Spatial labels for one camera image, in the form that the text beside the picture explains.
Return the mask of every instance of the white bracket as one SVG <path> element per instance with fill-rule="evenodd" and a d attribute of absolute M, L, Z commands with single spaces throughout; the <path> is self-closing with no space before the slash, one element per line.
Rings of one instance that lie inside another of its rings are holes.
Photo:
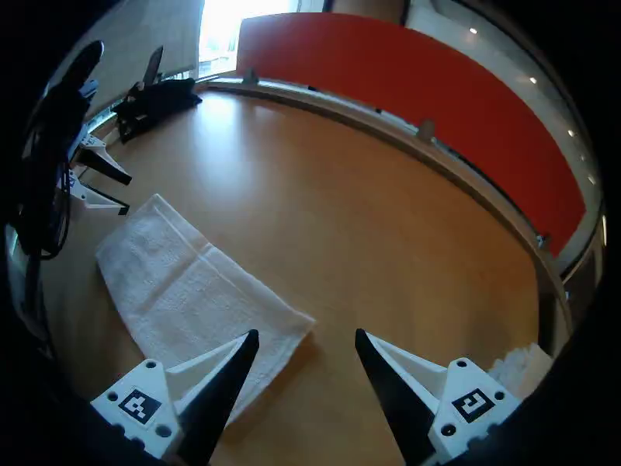
<path fill-rule="evenodd" d="M 169 458 L 184 437 L 179 416 L 246 340 L 248 333 L 169 369 L 145 360 L 91 402 L 123 435 L 156 458 Z"/>
<path fill-rule="evenodd" d="M 56 185 L 59 191 L 62 189 L 61 182 L 62 180 L 59 179 Z M 114 215 L 125 215 L 129 210 L 127 204 L 81 184 L 73 170 L 69 170 L 69 193 L 71 194 L 71 218 L 73 220 L 90 210 L 109 212 Z"/>
<path fill-rule="evenodd" d="M 428 438 L 435 448 L 424 464 L 445 464 L 487 436 L 515 411 L 520 401 L 462 357 L 439 366 L 367 333 L 373 347 L 434 414 Z"/>
<path fill-rule="evenodd" d="M 80 140 L 79 150 L 71 160 L 72 165 L 88 166 L 119 183 L 128 185 L 132 177 L 108 154 L 106 143 L 92 134 L 85 134 Z"/>

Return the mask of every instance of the window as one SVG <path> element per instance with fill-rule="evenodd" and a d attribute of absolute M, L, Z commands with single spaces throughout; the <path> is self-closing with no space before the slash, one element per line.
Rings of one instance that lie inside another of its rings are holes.
<path fill-rule="evenodd" d="M 200 24 L 199 78 L 235 69 L 243 19 L 297 10 L 297 0 L 205 0 Z"/>

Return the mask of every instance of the wall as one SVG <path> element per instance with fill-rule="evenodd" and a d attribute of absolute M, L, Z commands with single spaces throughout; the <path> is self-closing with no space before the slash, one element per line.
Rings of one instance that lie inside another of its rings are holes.
<path fill-rule="evenodd" d="M 563 154 L 533 111 L 485 68 L 424 34 L 334 13 L 248 19 L 238 74 L 248 68 L 416 125 L 433 119 L 439 140 L 499 185 L 537 231 L 552 236 L 555 255 L 585 212 Z"/>
<path fill-rule="evenodd" d="M 399 24 L 404 0 L 334 0 L 333 13 L 365 16 Z"/>

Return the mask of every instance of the bright window light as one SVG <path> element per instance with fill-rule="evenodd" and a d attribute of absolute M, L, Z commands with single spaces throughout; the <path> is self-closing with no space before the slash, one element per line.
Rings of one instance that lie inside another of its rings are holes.
<path fill-rule="evenodd" d="M 602 231 L 604 232 L 604 246 L 606 246 L 607 237 L 606 237 L 606 216 L 602 215 Z"/>

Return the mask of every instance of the screw hole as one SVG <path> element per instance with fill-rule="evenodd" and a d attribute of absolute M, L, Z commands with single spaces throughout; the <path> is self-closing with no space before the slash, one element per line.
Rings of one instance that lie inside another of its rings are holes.
<path fill-rule="evenodd" d="M 167 437 L 172 434 L 170 427 L 165 426 L 164 424 L 160 424 L 155 428 L 155 433 L 159 436 Z"/>
<path fill-rule="evenodd" d="M 457 429 L 453 424 L 445 424 L 442 426 L 440 432 L 443 436 L 452 436 L 455 432 L 457 432 Z"/>
<path fill-rule="evenodd" d="M 144 450 L 144 442 L 142 440 L 140 440 L 138 437 L 134 437 L 131 440 L 131 443 L 136 445 L 136 447 L 140 448 L 141 450 Z"/>

